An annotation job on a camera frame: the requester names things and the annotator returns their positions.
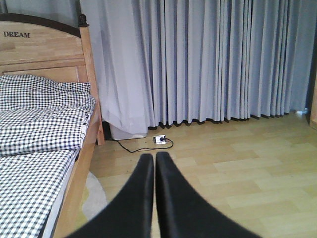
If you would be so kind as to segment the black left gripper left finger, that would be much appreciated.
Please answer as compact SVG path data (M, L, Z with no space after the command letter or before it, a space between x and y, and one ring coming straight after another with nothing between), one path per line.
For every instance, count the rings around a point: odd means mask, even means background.
M154 162L143 154L117 196L69 238L149 238L154 197Z

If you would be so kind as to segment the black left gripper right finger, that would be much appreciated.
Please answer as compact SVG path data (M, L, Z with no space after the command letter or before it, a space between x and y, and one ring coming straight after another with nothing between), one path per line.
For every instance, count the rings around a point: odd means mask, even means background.
M156 155L156 204L163 238L258 237L202 198L167 152Z

